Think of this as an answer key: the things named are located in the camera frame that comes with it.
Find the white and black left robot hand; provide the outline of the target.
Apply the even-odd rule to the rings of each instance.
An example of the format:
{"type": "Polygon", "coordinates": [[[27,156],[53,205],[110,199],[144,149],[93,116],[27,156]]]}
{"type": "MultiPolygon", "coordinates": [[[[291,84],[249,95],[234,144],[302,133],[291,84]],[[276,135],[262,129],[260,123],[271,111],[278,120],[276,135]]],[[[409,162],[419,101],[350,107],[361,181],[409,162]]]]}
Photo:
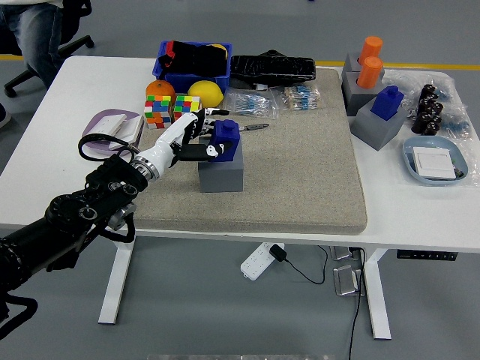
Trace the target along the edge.
{"type": "Polygon", "coordinates": [[[183,143],[188,143],[197,137],[205,124],[206,116],[227,116],[229,114],[228,110],[215,108],[204,108],[196,112],[188,112],[170,125],[157,139],[153,147],[141,151],[133,160],[141,164],[153,166],[157,173],[163,172],[172,164],[174,158],[173,143],[181,146],[183,143]]]}

